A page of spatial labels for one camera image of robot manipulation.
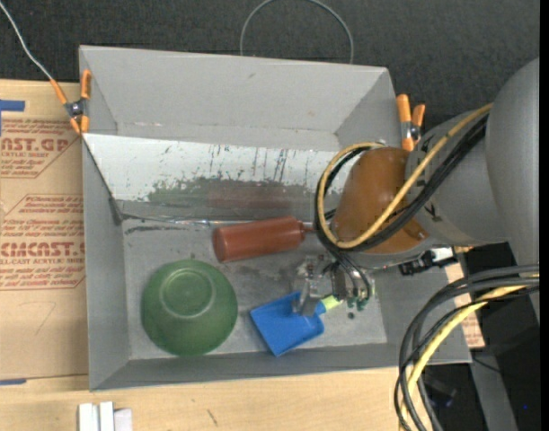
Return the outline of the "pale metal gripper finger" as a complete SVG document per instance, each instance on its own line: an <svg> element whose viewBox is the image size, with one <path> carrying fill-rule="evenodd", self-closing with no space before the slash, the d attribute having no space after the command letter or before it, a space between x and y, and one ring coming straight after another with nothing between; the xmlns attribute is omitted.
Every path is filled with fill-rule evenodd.
<svg viewBox="0 0 549 431"><path fill-rule="evenodd" d="M311 267L309 265L301 265L297 268L293 289L298 292L295 302L293 302L294 312L309 315L311 290Z"/></svg>
<svg viewBox="0 0 549 431"><path fill-rule="evenodd" d="M317 274L306 280L305 314L312 316L316 306L323 298L323 274Z"/></svg>

